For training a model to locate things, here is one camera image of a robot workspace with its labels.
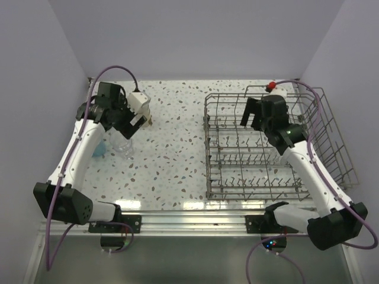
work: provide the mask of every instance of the wire rack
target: wire rack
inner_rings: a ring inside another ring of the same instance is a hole
[[[248,97],[262,98],[265,86],[248,86],[245,93],[211,93],[205,99],[204,129],[207,166],[207,193],[211,200],[258,201],[269,205],[277,201],[313,204],[299,175],[283,163],[264,134],[240,126]],[[357,185],[345,143],[322,88],[323,109],[316,125],[317,102],[307,91],[291,86],[286,98],[291,123],[305,131],[315,129],[313,145],[317,155],[338,185],[344,190]]]

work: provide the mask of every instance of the cable clip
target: cable clip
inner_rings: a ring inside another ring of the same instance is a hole
[[[335,201],[340,200],[342,198],[343,198],[343,195],[341,193],[334,197]]]

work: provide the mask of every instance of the white countertop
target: white countertop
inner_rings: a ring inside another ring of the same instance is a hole
[[[269,80],[141,81],[151,97],[153,125],[133,136],[132,160],[107,152],[92,158],[83,193],[116,202],[125,210],[199,210],[264,208],[257,201],[208,201],[205,197],[204,100],[213,92],[244,93],[248,85]],[[115,82],[126,91],[132,82]],[[291,85],[285,86],[293,92]]]

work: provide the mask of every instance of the white wall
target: white wall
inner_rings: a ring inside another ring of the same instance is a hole
[[[0,283],[21,283],[42,214],[33,197],[56,167],[86,77],[47,0],[0,9]]]
[[[140,79],[299,78],[343,3],[49,1],[88,76],[117,63]]]
[[[379,233],[378,11],[377,0],[346,0],[302,80],[324,87],[361,183],[351,195]],[[366,229],[355,243],[372,243]],[[365,283],[379,283],[378,249],[355,252]]]

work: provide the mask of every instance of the rack tine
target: rack tine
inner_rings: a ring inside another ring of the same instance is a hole
[[[281,192],[275,199],[273,199],[272,201],[275,202],[276,200],[279,199],[279,197],[283,194],[284,192]]]

